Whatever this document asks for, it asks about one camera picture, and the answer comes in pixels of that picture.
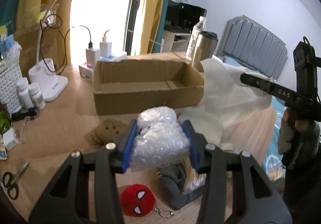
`brown plush toy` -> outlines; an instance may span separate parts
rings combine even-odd
[[[116,137],[124,133],[128,125],[114,119],[107,119],[85,135],[85,139],[99,146],[113,142]]]

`bubble wrap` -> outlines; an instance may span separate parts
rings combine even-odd
[[[155,107],[142,112],[137,119],[139,129],[144,129],[155,122],[177,123],[176,112],[166,106]]]
[[[189,156],[190,141],[177,123],[174,110],[168,107],[146,110],[139,115],[138,127],[141,130],[131,153],[133,171],[177,163]]]

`human hand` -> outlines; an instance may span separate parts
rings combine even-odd
[[[287,109],[283,115],[280,128],[280,136],[278,139],[278,150],[280,155],[286,155],[292,147],[293,139],[296,134],[303,137],[304,144],[302,152],[297,158],[297,163],[303,164],[313,159],[317,154],[319,139],[320,139],[320,126],[312,120],[296,120],[295,129],[288,125],[290,111]]]

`sleeve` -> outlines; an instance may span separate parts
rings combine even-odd
[[[299,203],[321,181],[321,144],[316,156],[304,165],[296,166],[294,170],[286,170],[283,199],[293,218],[305,210],[305,205]]]

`gray upholstered headboard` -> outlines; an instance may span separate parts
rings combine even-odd
[[[220,54],[276,80],[288,59],[285,43],[246,16],[229,21],[215,53]]]

